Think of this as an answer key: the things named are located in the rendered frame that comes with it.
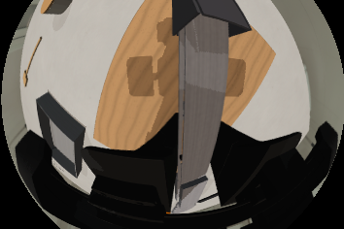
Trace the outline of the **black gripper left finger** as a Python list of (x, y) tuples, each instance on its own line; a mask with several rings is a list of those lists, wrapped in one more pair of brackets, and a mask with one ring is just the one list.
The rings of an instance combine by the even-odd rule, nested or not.
[(155, 186), (161, 205), (169, 213), (179, 166), (179, 113), (136, 150), (91, 146), (83, 147), (81, 155), (95, 175)]

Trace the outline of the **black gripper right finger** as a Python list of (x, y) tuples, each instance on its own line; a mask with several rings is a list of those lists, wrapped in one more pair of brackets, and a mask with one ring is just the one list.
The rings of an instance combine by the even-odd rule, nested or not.
[(297, 147), (301, 135), (297, 131), (282, 138), (279, 136), (260, 142), (220, 122), (218, 141), (210, 162), (220, 205), (235, 203), (235, 197), (253, 181), (263, 163)]

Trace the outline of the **wooden board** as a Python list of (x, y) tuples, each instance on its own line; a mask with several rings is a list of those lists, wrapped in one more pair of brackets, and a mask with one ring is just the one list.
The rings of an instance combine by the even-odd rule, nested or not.
[[(223, 123), (233, 126), (245, 111), (274, 56), (254, 27), (229, 38)], [(110, 149), (136, 150), (178, 112), (179, 35), (172, 35), (172, 0), (145, 0), (122, 34), (103, 83), (93, 139)]]

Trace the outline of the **tan wooden paddle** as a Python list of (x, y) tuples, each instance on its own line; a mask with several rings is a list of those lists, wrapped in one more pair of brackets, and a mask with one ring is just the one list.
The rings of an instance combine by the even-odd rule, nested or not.
[[(39, 42), (42, 41), (42, 38), (43, 38), (43, 37), (40, 37), (38, 43), (36, 43), (34, 52), (32, 52), (32, 56), (31, 56), (31, 58), (30, 58), (30, 62), (32, 61), (32, 57), (34, 57), (34, 53), (36, 52), (36, 49), (39, 47)], [(28, 69), (30, 69), (30, 64), (28, 64), (27, 70), (24, 70), (24, 74), (23, 74), (23, 77), (22, 77), (22, 79), (24, 80), (24, 82), (23, 82), (24, 87), (26, 87), (26, 85), (27, 85), (27, 78), (28, 78), (28, 77), (27, 77), (27, 72), (28, 72)]]

